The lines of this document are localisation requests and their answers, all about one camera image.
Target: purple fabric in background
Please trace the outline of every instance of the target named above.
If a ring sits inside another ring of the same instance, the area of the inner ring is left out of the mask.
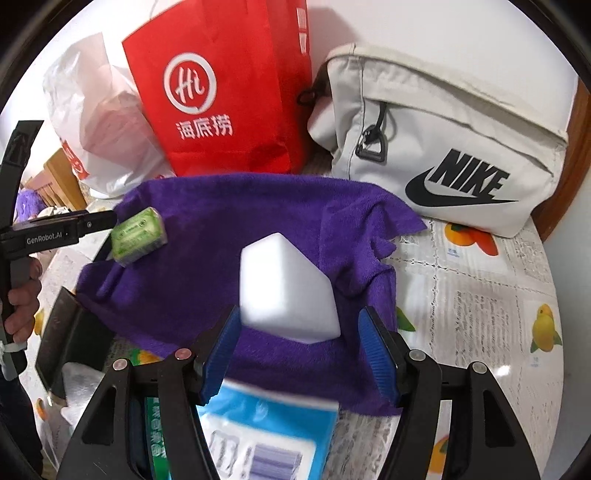
[[[17,214],[19,222],[26,222],[32,216],[39,215],[47,208],[40,195],[33,191],[22,189],[17,196]]]
[[[128,268],[90,264],[76,287],[109,328],[161,356],[189,346],[238,304],[242,248],[280,232],[332,281],[342,335],[303,345],[244,328],[228,377],[358,413],[395,412],[362,354],[357,318],[370,304],[395,327],[395,274],[380,259],[394,251],[390,239],[425,228],[402,200],[369,183],[232,174],[149,181],[116,212],[124,220],[149,206],[164,219],[168,245]]]

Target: white foam block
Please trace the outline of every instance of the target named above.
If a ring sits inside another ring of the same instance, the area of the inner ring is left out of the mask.
[[[280,233],[242,250],[240,316],[244,326],[296,342],[340,336],[330,280]]]

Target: silver screw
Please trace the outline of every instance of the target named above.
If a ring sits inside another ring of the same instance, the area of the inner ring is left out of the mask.
[[[177,360],[186,360],[187,358],[191,357],[192,354],[193,354],[193,352],[191,350],[189,350],[188,348],[179,348],[174,353],[174,357]]]
[[[410,350],[408,356],[416,362],[422,362],[427,358],[427,355],[422,350]]]
[[[474,362],[472,364],[472,369],[477,373],[477,374],[485,374],[486,371],[488,370],[486,365],[483,364],[482,362]]]
[[[127,360],[125,358],[119,358],[119,360],[115,360],[113,363],[113,369],[120,371],[127,368]]]

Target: nike swoosh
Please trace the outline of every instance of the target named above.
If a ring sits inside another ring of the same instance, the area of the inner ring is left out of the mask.
[[[511,203],[517,200],[495,200],[480,199],[476,197],[454,197],[448,195],[437,195],[427,190],[425,180],[431,173],[432,168],[414,177],[407,183],[407,197],[422,207],[457,207],[463,205],[487,205],[489,203]]]

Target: blue and white package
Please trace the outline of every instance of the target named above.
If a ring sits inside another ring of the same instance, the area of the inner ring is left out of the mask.
[[[221,478],[320,480],[339,404],[224,380],[197,412]]]

